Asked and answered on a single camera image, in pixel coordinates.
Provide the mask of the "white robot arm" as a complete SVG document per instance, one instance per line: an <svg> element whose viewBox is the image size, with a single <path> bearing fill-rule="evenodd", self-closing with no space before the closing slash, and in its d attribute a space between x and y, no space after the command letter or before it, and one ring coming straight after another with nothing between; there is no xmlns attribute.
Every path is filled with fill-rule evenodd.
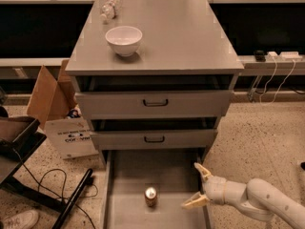
<svg viewBox="0 0 305 229"><path fill-rule="evenodd" d="M181 204L184 209L204 207L209 203L233 206L241 214L260 221L274 215L293 229L305 229L305 207L287 197L271 183L253 178L248 183L213 176L200 163L194 164L201 176L203 193L197 192Z"/></svg>

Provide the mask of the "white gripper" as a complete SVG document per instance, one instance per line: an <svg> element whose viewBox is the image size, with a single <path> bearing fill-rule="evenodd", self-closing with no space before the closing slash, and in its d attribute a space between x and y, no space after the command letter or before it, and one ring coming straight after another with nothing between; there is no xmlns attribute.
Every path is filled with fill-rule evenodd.
<svg viewBox="0 0 305 229"><path fill-rule="evenodd" d="M212 173L203 167L200 163L194 164L195 169L199 172L204 183L205 194L200 192L195 193L189 199L181 204L183 209L193 209L197 207L204 207L209 202L217 205L225 203L224 192L227 179L224 177L213 177Z"/></svg>

